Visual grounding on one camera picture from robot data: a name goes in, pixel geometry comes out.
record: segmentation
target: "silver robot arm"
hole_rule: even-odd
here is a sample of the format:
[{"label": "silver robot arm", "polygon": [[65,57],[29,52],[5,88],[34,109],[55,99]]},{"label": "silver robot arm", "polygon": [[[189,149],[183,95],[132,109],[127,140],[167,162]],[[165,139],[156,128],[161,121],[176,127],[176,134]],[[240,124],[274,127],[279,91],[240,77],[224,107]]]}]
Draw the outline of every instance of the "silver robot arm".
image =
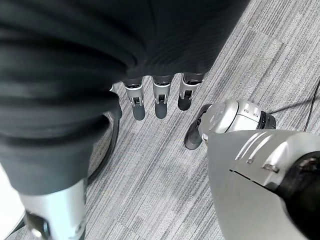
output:
[{"label": "silver robot arm", "polygon": [[86,181],[44,195],[19,194],[25,207],[24,222],[37,239],[85,239]]},{"label": "silver robot arm", "polygon": [[231,103],[210,107],[198,127],[208,146],[209,182],[225,239],[319,239],[320,137],[257,130],[239,113],[241,103],[248,104],[249,115],[259,115],[259,107]]}]

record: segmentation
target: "silver robotic finger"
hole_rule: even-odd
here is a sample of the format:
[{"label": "silver robotic finger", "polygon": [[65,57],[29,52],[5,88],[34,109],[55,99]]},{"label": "silver robotic finger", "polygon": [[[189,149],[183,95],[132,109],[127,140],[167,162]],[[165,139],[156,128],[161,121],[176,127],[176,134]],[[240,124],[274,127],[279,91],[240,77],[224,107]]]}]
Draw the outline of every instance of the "silver robotic finger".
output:
[{"label": "silver robotic finger", "polygon": [[202,73],[185,72],[182,74],[178,100],[178,107],[180,110],[186,111],[190,108],[195,91],[202,83],[205,76],[206,75]]},{"label": "silver robotic finger", "polygon": [[143,120],[145,118],[144,107],[144,86],[143,78],[129,79],[124,82],[126,94],[132,105],[133,116],[136,120]]},{"label": "silver robotic finger", "polygon": [[163,119],[167,115],[167,102],[170,94],[171,82],[174,76],[153,76],[152,78],[155,115],[159,119]]}]

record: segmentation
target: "gray carpet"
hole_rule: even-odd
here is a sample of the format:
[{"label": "gray carpet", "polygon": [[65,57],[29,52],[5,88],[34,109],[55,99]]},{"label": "gray carpet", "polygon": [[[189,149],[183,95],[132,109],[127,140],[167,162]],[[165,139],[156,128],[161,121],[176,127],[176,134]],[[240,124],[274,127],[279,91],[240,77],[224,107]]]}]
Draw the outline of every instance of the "gray carpet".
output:
[{"label": "gray carpet", "polygon": [[[265,111],[311,98],[320,76],[320,1],[252,0],[195,95],[177,107],[173,81],[168,114],[154,114],[152,82],[145,83],[146,117],[133,118],[122,85],[123,117],[111,162],[87,191],[87,240],[221,240],[207,177],[206,147],[187,150],[183,138],[198,109],[225,99],[249,99]],[[302,130],[309,105],[275,114],[279,129]],[[320,133],[320,106],[309,131]],[[103,156],[109,133],[92,155]],[[9,240],[31,240],[26,229]]]}]

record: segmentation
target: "black cable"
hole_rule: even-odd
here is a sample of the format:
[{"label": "black cable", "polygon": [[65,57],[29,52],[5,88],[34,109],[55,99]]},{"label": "black cable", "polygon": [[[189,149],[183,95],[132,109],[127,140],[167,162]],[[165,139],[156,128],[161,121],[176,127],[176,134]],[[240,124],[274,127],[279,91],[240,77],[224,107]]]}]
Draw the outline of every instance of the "black cable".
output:
[{"label": "black cable", "polygon": [[297,102],[297,103],[294,103],[294,104],[279,108],[277,110],[269,112],[269,114],[275,114],[275,113],[279,113],[279,112],[282,112],[282,111],[285,111],[285,110],[288,110],[288,109],[294,109],[296,107],[299,107],[301,105],[305,105],[305,104],[308,104],[308,103],[311,102],[310,111],[309,111],[309,114],[308,114],[308,117],[307,117],[307,120],[306,120],[306,123],[305,123],[305,126],[304,126],[304,130],[303,130],[304,132],[306,132],[307,129],[308,129],[308,125],[309,125],[310,119],[311,119],[311,115],[312,115],[312,111],[313,111],[313,108],[314,108],[315,101],[320,99],[320,96],[317,97],[317,93],[318,93],[319,87],[320,87],[320,78],[318,79],[318,84],[315,87],[312,99],[304,100],[304,101],[301,101],[301,102]]},{"label": "black cable", "polygon": [[[105,166],[109,163],[109,160],[114,153],[114,150],[116,148],[116,144],[118,141],[119,136],[119,126],[120,126],[120,119],[113,119],[113,131],[111,136],[111,141],[108,147],[108,150],[106,151],[102,161],[100,162],[99,166],[94,170],[94,172],[88,177],[87,183],[88,186],[91,185],[94,180],[101,174],[102,170],[105,168]],[[18,226],[12,231],[11,234],[15,233],[19,229],[23,228],[25,226],[25,222],[22,219],[21,222],[18,224]]]},{"label": "black cable", "polygon": [[314,104],[315,104],[315,101],[316,101],[316,97],[317,97],[319,86],[320,86],[320,78],[319,78],[318,84],[315,87],[314,95],[313,95],[312,102],[311,102],[310,112],[309,112],[308,118],[306,120],[304,130],[303,130],[304,132],[306,132],[307,129],[308,129],[308,125],[309,125],[309,122],[310,122],[310,119],[311,119],[311,114],[312,114],[312,110],[314,108]]},{"label": "black cable", "polygon": [[309,104],[311,101],[312,101],[312,99],[300,101],[300,102],[297,102],[297,103],[294,103],[294,104],[290,104],[290,105],[281,107],[281,108],[279,108],[279,109],[277,109],[277,110],[270,111],[270,112],[268,112],[268,113],[269,113],[269,114],[280,113],[280,112],[285,111],[285,110],[288,110],[288,109],[294,109],[294,108],[297,108],[297,107],[299,107],[299,106]]}]

